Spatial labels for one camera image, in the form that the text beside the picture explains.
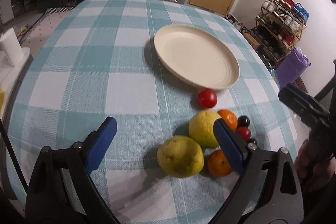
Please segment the person's right hand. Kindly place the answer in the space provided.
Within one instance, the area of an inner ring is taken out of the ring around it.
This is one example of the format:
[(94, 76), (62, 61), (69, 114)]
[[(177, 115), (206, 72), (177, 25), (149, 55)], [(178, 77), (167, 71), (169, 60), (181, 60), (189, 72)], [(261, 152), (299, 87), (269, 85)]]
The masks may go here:
[(335, 175), (335, 159), (332, 158), (313, 165), (307, 153), (308, 144), (309, 139), (306, 139), (294, 161), (295, 170), (303, 187), (303, 192), (317, 190), (326, 186)]

